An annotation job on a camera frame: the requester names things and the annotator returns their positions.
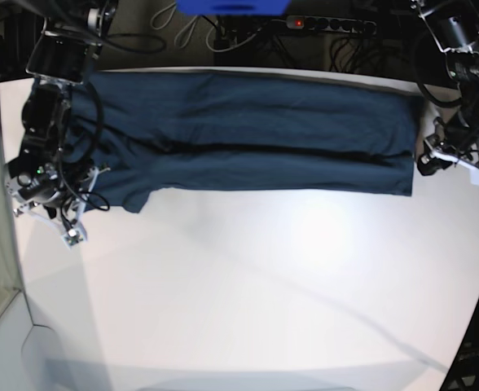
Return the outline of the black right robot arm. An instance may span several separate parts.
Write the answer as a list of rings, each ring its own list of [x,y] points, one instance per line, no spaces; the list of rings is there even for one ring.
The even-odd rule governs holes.
[[[102,52],[116,14],[116,1],[23,1],[21,6],[43,17],[41,36],[26,71],[33,77],[21,122],[24,136],[16,158],[5,165],[5,186],[19,203],[16,216],[42,206],[49,219],[67,217],[73,208],[89,204],[88,173],[103,131],[101,99],[88,81]],[[73,91],[86,91],[95,106],[95,131],[86,150],[72,162],[68,129]]]

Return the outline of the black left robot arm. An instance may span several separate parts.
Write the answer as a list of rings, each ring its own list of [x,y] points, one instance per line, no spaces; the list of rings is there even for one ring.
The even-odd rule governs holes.
[[[411,65],[417,65],[421,42],[432,38],[444,55],[448,77],[460,93],[457,99],[440,100],[419,73],[413,72],[416,85],[429,102],[455,110],[447,121],[435,119],[434,132],[423,141],[417,169],[423,176],[432,176],[451,165],[461,165],[479,182],[479,12],[470,1],[413,1],[411,8],[425,25],[411,45]]]

